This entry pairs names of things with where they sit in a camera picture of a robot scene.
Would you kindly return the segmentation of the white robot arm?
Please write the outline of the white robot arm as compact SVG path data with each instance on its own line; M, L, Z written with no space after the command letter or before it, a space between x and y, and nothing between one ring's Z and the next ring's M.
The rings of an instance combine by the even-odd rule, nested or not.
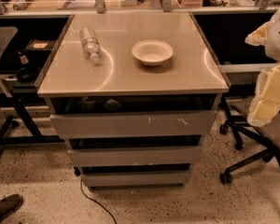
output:
M271 19L248 35L246 44L263 46L267 57L277 61L277 66L259 73L255 97L248 109L247 121L250 125L262 127L280 111L280 8Z

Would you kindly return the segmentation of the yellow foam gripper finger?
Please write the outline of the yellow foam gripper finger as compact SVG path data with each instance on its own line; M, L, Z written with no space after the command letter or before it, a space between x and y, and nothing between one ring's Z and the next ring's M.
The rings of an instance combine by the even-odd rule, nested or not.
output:
M268 30L268 22L263 23L259 28L257 28L254 32L249 34L245 38L245 42L251 46L265 46L267 44L267 30Z
M255 97L248 110L250 125L262 127L272 121L280 111L280 63L259 73Z

